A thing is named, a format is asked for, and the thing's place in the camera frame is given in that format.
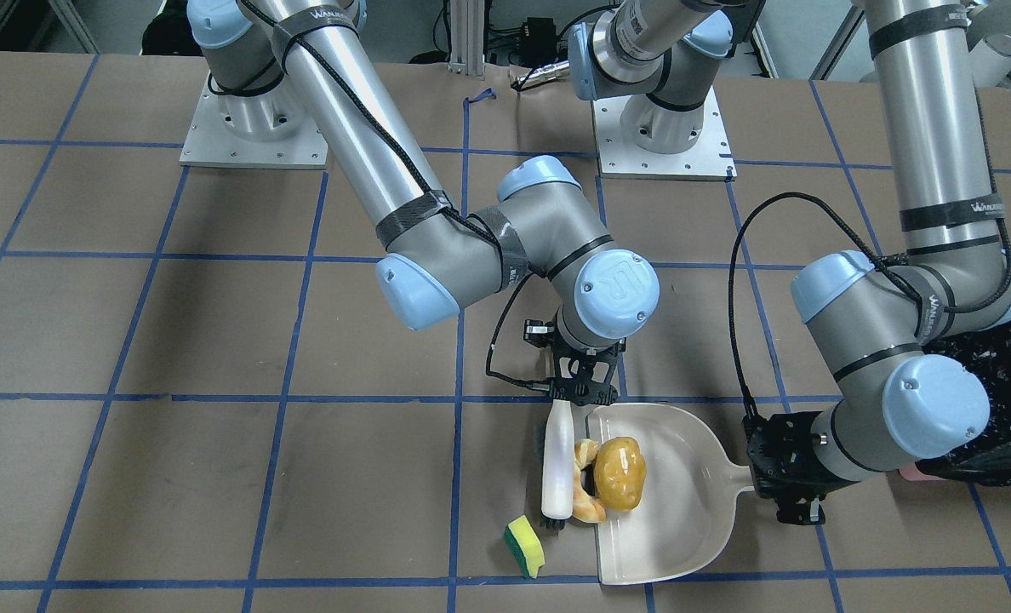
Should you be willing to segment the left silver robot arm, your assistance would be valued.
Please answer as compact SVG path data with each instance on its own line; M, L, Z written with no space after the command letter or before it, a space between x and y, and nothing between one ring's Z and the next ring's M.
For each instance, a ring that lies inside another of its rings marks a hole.
M728 338L756 493L783 524L813 526L829 493L945 456L991 422L976 375L926 345L1011 322L1011 241L993 181L960 1L860 1L870 32L906 249L853 249L804 267L791 295L832 379L835 407L759 414Z

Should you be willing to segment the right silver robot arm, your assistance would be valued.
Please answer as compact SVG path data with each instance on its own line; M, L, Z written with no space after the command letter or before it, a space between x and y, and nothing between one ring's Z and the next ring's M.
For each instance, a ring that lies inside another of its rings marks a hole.
M263 97L288 87L337 156L386 250L376 275L409 329L428 329L467 306L548 280L561 306L530 319L525 341L549 348L555 372L514 387L573 404L618 398L625 339L657 306L656 272L619 248L559 159L533 157L510 171L497 204L470 215L452 204L359 40L359 1L190 1L191 35L222 95Z

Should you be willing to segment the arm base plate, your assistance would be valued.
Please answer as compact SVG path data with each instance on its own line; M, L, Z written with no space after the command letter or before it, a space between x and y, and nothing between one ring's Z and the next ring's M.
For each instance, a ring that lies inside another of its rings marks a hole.
M645 95L592 102L603 177L637 180L733 180L738 171L715 89L690 112Z
M186 133L180 163L210 168L325 169L328 143L293 86L255 97L219 95L213 77Z

